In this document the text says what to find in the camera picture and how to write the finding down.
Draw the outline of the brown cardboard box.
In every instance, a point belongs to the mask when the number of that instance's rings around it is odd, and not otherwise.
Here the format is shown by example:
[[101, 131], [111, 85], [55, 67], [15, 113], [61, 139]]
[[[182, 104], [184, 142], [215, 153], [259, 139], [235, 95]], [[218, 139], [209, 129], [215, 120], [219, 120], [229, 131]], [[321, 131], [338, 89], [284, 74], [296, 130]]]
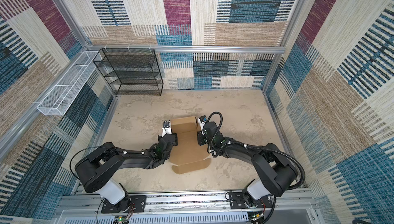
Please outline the brown cardboard box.
[[172, 132], [178, 137], [178, 145], [173, 147], [169, 161], [174, 173], [181, 175], [203, 170], [211, 164], [207, 145], [198, 144], [201, 128], [194, 116], [177, 118], [170, 121]]

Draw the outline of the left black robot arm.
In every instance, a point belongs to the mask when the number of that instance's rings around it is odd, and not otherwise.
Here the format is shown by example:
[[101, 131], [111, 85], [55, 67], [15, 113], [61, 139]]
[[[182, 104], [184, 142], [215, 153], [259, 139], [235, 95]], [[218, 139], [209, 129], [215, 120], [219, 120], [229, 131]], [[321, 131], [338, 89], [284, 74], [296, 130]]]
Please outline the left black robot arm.
[[178, 145], [176, 134], [158, 137], [158, 143], [142, 151], [126, 150], [107, 142], [81, 159], [74, 170], [85, 192], [98, 193], [104, 198], [102, 213], [124, 213], [132, 208], [132, 200], [113, 175], [120, 169], [155, 169], [170, 158], [171, 150]]

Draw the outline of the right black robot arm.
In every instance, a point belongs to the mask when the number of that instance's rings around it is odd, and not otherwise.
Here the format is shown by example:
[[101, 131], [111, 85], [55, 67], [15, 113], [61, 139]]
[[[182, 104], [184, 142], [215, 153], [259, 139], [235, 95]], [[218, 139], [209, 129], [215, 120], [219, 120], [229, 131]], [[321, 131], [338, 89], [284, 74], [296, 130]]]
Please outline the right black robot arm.
[[253, 165], [259, 178], [250, 182], [242, 195], [249, 208], [257, 206], [265, 196], [280, 197], [286, 190], [296, 187], [291, 185], [299, 176], [294, 158], [272, 143], [252, 146], [224, 137], [215, 122], [207, 122], [203, 126], [197, 133], [197, 141], [200, 146], [207, 145], [208, 152], [215, 156], [238, 159]]

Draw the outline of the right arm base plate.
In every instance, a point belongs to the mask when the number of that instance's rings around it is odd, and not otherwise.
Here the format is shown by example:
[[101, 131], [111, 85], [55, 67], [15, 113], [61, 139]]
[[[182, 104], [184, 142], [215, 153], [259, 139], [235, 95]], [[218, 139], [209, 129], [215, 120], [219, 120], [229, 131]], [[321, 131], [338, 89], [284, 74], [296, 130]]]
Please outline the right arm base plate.
[[267, 209], [273, 206], [273, 198], [263, 196], [256, 200], [244, 192], [229, 191], [225, 193], [225, 198], [230, 202], [231, 209]]

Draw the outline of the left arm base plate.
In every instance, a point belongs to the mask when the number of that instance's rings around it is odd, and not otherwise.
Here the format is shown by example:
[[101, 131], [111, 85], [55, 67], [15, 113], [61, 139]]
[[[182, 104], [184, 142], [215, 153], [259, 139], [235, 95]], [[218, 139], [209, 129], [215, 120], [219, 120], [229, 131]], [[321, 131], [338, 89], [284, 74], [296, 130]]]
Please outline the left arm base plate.
[[101, 213], [142, 213], [145, 210], [146, 198], [146, 195], [129, 195], [124, 197], [117, 204], [112, 204], [109, 202], [109, 200], [104, 199]]

